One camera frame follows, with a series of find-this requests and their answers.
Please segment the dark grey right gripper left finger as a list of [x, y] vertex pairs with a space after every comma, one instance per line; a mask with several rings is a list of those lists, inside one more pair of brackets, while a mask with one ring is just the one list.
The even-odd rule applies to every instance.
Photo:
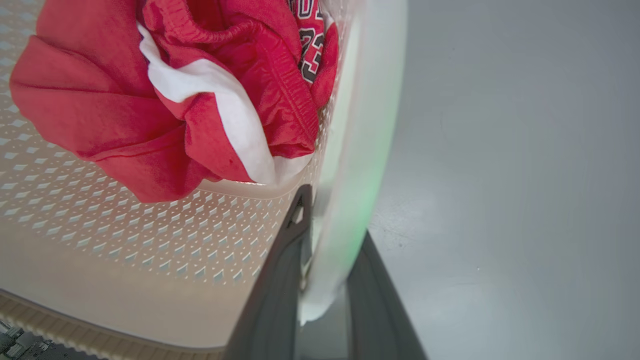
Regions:
[[311, 257], [313, 187], [292, 198], [229, 342], [225, 360], [295, 360], [299, 300]]

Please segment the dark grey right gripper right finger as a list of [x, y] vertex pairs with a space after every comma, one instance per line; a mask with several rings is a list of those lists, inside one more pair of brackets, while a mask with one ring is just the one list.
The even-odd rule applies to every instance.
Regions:
[[369, 232], [347, 278], [350, 360], [427, 360]]

